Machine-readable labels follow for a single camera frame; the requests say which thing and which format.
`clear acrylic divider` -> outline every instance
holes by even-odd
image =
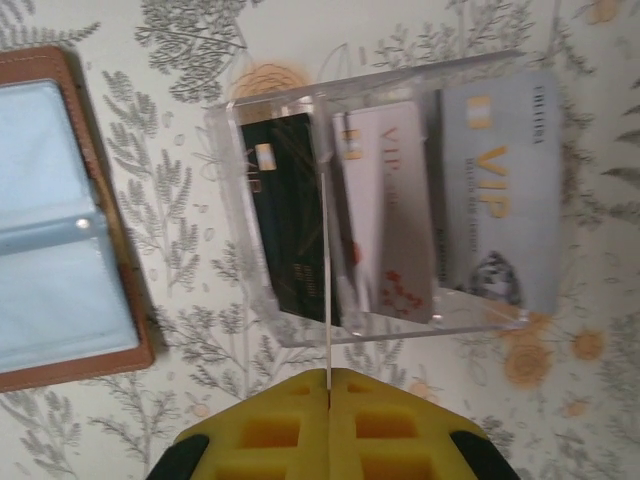
[[[240,132],[244,124],[308,113],[312,118],[314,154],[318,173],[333,178],[336,158],[332,117],[359,108],[413,101],[422,118],[429,96],[443,87],[503,76],[523,69],[522,54],[505,51],[478,57],[384,72],[317,84],[284,92],[242,98],[209,109],[206,126],[215,152],[221,195],[235,244],[241,288],[251,308],[285,347],[326,343],[324,323],[282,312],[271,286],[251,190],[247,180],[246,147]],[[426,119],[421,126],[428,136]],[[344,344],[395,338],[521,328],[528,312],[467,293],[441,288],[434,272],[425,282],[433,284],[433,309],[424,323],[362,312],[347,268],[341,235],[340,212],[334,182],[327,182],[332,269],[336,284],[341,326],[332,327],[332,343]]]

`card chip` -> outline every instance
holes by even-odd
[[[467,123],[469,128],[491,128],[491,98],[488,95],[467,100]]]
[[[342,141],[345,144],[344,158],[346,160],[362,158],[362,145],[359,140],[360,130],[345,130],[342,132]]]
[[[273,156],[271,144],[260,143],[256,145],[256,156],[258,157],[258,168],[262,171],[275,170],[276,159]]]

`floral wallpaper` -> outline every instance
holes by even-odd
[[[640,0],[78,7],[0,0],[0,49],[78,56],[158,360],[1,395],[0,477],[142,479],[184,428],[324,365],[322,348],[280,347],[248,307],[203,107],[505,48],[552,68],[564,92],[557,314],[520,331],[336,346],[334,363],[474,419],[524,480],[640,477]]]

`yellow foam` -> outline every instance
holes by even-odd
[[[181,433],[210,439],[191,480],[472,480],[449,434],[473,422],[365,375],[311,370]]]

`black card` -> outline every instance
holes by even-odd
[[[242,135],[247,178],[280,309],[324,321],[322,202],[309,115],[244,125]],[[334,293],[331,323],[339,325]]]

